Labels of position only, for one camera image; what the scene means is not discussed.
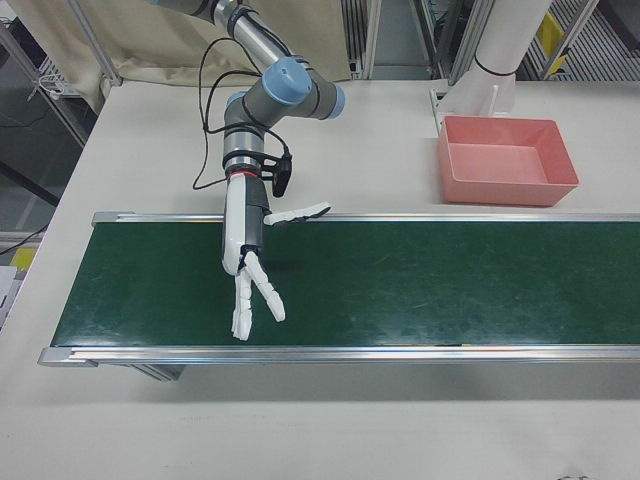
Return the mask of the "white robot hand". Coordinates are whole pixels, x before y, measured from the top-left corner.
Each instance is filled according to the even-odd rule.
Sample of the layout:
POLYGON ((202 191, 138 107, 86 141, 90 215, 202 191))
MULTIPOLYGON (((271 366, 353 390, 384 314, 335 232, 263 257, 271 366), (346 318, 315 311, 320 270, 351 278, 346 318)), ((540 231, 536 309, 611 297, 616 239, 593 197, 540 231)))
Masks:
POLYGON ((302 209, 273 213, 264 182, 244 170, 232 173, 227 181, 223 221, 222 266, 235 279, 235 306, 231 331, 247 340, 252 327, 252 288, 263 296, 274 319, 286 318, 284 303, 261 265, 263 228, 318 218, 331 209, 327 202, 302 209))

